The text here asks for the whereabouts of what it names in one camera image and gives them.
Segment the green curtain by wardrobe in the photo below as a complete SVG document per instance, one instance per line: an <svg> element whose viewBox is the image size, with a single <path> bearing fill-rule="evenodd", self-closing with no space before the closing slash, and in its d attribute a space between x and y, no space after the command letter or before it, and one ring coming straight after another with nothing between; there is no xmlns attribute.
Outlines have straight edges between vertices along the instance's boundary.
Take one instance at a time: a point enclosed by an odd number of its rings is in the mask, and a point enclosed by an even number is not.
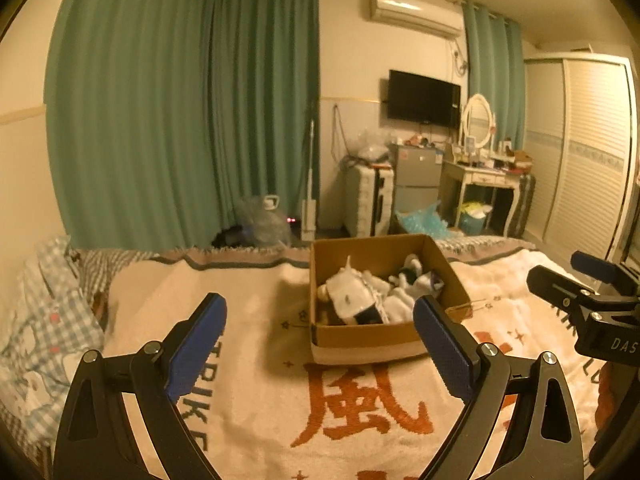
<svg viewBox="0 0 640 480"><path fill-rule="evenodd" d="M525 63L518 22L486 6L462 3L469 62L469 95L481 94L496 116L495 144L510 139L523 147L525 127Z"/></svg>

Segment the blue checkered bedding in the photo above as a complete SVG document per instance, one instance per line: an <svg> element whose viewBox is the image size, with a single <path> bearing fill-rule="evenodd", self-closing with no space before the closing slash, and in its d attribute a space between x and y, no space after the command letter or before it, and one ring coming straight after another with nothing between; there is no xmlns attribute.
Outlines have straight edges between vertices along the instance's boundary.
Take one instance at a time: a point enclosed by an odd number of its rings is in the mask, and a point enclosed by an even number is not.
<svg viewBox="0 0 640 480"><path fill-rule="evenodd" d="M1 418L32 454L54 443L85 351L101 350L117 273L154 252L80 249L59 235L35 247L1 320Z"/></svg>

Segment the blue plastic bag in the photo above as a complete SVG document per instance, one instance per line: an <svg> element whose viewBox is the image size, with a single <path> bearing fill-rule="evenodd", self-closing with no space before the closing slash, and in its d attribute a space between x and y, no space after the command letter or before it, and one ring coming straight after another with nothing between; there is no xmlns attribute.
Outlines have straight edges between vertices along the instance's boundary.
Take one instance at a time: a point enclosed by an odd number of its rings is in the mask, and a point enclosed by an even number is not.
<svg viewBox="0 0 640 480"><path fill-rule="evenodd" d="M424 234L434 240L448 240L456 233L449 229L448 223L440 216L438 207L440 201L432 203L426 208L409 212L395 212L398 226L408 234Z"/></svg>

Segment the black shoes by curtain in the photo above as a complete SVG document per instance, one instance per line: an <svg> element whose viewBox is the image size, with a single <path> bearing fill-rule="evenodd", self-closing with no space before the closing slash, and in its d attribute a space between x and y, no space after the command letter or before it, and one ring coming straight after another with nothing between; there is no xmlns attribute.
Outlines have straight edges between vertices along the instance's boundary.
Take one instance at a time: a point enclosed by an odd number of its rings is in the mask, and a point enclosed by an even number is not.
<svg viewBox="0 0 640 480"><path fill-rule="evenodd" d="M242 226L232 226L222 230L212 240L212 246L216 249L242 247L245 244L246 239Z"/></svg>

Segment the white wall air conditioner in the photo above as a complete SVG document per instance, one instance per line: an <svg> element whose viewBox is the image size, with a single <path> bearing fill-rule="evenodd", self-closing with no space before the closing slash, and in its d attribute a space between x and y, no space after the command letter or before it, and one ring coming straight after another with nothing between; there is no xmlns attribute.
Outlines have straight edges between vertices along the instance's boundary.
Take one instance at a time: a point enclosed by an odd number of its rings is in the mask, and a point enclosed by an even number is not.
<svg viewBox="0 0 640 480"><path fill-rule="evenodd" d="M453 10L420 0L370 0L371 20L422 30L456 39L463 32L463 18Z"/></svg>

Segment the white dressing table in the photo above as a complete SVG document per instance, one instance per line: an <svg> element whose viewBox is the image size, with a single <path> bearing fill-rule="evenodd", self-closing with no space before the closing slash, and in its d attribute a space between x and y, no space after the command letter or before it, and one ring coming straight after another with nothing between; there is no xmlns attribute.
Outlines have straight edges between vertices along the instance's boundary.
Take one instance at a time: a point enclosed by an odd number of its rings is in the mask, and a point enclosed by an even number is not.
<svg viewBox="0 0 640 480"><path fill-rule="evenodd" d="M512 172L443 162L438 193L439 213L457 228L461 218L461 207L469 198L489 198L491 206L494 206L497 192L509 190L510 209L502 230L503 236L507 237L521 197L520 181L521 176Z"/></svg>

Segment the cream printed blanket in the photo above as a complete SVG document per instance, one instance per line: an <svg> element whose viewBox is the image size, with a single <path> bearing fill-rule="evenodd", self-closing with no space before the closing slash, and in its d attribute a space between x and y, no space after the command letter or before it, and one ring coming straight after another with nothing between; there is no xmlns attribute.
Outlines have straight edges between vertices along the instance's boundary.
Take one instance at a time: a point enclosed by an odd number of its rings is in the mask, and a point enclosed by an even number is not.
<svg viewBox="0 0 640 480"><path fill-rule="evenodd" d="M572 326L526 287L549 259L498 236L439 245L469 294L466 328L509 356L552 351L572 394L582 444L590 448L602 364L574 349ZM200 270L179 254L126 266L108 293L104 352L117 356L166 336L206 294L228 304L224 333L177 410L226 479L414 479L457 419L431 359L327 366L314 362L308 328L308 256L240 266L216 254Z"/></svg>

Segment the white ribbed suitcase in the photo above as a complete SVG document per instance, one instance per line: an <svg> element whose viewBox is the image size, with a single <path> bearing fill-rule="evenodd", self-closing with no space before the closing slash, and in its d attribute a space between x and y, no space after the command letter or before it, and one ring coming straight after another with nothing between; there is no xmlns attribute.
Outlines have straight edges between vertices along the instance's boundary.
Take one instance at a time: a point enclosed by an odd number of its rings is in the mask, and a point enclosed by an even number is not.
<svg viewBox="0 0 640 480"><path fill-rule="evenodd" d="M343 224L351 237L388 233L394 180L394 170L388 165L355 165L346 170Z"/></svg>

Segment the white oval vanity mirror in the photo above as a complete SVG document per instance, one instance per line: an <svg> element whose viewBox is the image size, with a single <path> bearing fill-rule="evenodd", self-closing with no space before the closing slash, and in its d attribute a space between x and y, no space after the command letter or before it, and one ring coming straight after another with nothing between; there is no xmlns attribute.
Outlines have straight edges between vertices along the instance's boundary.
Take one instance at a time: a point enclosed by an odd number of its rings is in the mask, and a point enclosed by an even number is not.
<svg viewBox="0 0 640 480"><path fill-rule="evenodd" d="M488 99L480 93L473 94L461 115L461 145L464 148L490 148L496 127L496 115Z"/></svg>

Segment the white socks in box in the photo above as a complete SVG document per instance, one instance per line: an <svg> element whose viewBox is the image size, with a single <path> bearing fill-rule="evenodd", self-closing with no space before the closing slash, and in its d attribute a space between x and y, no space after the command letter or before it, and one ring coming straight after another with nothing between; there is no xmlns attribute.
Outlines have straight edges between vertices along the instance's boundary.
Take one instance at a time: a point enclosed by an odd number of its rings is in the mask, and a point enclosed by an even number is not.
<svg viewBox="0 0 640 480"><path fill-rule="evenodd" d="M357 270L347 258L344 266L317 287L316 297L330 304L345 325L401 324L413 321L416 300L438 298L444 280L425 270L416 254L409 254L396 275L386 280L369 270Z"/></svg>

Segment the brown cardboard box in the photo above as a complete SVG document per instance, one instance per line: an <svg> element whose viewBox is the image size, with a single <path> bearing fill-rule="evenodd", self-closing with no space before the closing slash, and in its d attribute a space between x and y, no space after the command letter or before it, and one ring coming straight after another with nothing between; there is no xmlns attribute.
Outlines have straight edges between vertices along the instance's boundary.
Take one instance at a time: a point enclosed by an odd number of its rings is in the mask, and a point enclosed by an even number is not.
<svg viewBox="0 0 640 480"><path fill-rule="evenodd" d="M422 356L417 299L433 295L454 321L472 301L436 240L424 234L317 240L310 250L314 362L362 365Z"/></svg>

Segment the clear large water jug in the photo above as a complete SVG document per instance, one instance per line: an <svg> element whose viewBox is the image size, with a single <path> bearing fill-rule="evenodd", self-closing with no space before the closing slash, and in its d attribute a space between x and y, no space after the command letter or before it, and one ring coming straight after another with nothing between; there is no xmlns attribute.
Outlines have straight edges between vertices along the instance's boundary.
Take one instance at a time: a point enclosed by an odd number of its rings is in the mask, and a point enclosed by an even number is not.
<svg viewBox="0 0 640 480"><path fill-rule="evenodd" d="M236 212L246 239L256 247L288 247L292 230L276 194L243 198Z"/></svg>

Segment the small grey refrigerator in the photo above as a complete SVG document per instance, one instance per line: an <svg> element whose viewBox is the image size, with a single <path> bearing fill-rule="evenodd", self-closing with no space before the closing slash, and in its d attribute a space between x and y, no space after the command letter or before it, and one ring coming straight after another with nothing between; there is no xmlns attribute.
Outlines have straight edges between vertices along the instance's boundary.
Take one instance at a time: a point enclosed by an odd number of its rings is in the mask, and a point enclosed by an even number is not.
<svg viewBox="0 0 640 480"><path fill-rule="evenodd" d="M437 202L442 153L434 148L394 144L394 211L410 214Z"/></svg>

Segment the white louvered wardrobe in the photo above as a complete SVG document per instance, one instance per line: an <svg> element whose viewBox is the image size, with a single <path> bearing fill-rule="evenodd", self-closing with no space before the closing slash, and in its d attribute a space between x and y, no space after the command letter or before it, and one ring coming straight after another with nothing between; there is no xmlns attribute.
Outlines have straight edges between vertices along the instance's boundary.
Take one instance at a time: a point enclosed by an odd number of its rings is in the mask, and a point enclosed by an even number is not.
<svg viewBox="0 0 640 480"><path fill-rule="evenodd" d="M612 257L631 200L637 105L621 56L547 53L525 61L523 148L536 179L525 233L556 260Z"/></svg>

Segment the white flat mop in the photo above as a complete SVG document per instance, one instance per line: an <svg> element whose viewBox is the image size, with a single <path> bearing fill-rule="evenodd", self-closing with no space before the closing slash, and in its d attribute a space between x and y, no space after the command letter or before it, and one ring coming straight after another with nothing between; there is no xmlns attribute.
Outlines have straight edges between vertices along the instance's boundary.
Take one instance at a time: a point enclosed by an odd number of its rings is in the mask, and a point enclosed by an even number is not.
<svg viewBox="0 0 640 480"><path fill-rule="evenodd" d="M309 145L308 145L308 168L306 179L306 194L302 203L302 230L300 238L305 243L312 243L316 236L316 208L314 199L314 120L310 121Z"/></svg>

